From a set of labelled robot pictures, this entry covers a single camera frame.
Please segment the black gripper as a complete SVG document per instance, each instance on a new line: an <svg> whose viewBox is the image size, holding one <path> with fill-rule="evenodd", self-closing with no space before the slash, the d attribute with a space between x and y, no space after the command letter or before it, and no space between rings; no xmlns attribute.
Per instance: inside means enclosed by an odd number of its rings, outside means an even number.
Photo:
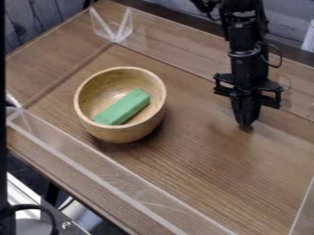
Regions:
<svg viewBox="0 0 314 235"><path fill-rule="evenodd" d="M268 79L268 50L231 51L230 58L231 72L214 75L214 91L230 98L236 123L248 128L262 106L280 108L283 87Z"/></svg>

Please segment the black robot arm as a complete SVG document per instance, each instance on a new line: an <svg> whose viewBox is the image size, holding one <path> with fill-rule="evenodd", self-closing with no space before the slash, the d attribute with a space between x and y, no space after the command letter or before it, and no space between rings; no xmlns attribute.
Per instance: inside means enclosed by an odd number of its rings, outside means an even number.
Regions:
<svg viewBox="0 0 314 235"><path fill-rule="evenodd" d="M216 95L227 96L238 125L247 129L259 118L262 106L280 108L283 87L268 79L268 20L262 0L190 0L212 21L220 21L230 42L231 73L216 73Z"/></svg>

